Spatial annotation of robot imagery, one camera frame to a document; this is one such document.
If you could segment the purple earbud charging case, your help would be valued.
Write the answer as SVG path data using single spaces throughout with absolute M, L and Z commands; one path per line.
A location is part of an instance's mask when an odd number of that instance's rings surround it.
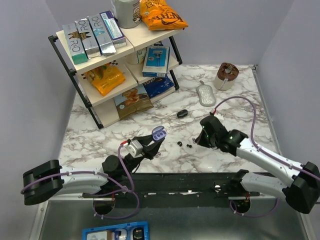
M 156 142 L 161 139 L 164 139 L 167 136 L 167 132 L 165 131 L 165 127 L 161 125 L 161 126 L 155 127 L 152 130 L 151 135 L 152 135 L 152 139 Z

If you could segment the black earbud charging case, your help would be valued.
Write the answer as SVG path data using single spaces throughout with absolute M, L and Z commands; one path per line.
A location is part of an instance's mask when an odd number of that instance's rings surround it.
M 188 114 L 189 114 L 188 110 L 183 109 L 183 110 L 180 110 L 180 111 L 176 114 L 176 116 L 177 116 L 178 119 L 181 119 L 181 118 L 186 117 Z

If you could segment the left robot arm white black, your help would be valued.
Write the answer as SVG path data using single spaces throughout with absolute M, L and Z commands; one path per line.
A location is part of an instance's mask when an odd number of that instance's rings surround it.
M 150 134 L 134 137 L 122 142 L 116 155 L 109 155 L 101 167 L 74 168 L 49 160 L 23 174 L 21 194 L 26 206 L 37 205 L 53 196 L 85 194 L 93 197 L 107 197 L 112 187 L 134 191 L 132 172 L 143 159 L 152 160 L 159 152 L 164 136 Z M 130 187 L 121 183 L 127 177 Z

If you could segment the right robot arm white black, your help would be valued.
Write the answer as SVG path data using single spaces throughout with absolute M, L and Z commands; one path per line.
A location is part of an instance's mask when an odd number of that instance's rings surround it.
M 198 145 L 245 159 L 271 174 L 242 171 L 240 177 L 230 183 L 234 195 L 262 193 L 286 201 L 302 214 L 311 212 L 320 197 L 320 170 L 314 163 L 302 164 L 285 158 L 254 143 L 239 130 L 227 130 L 213 115 L 203 118 L 200 125 L 201 133 L 195 140 Z

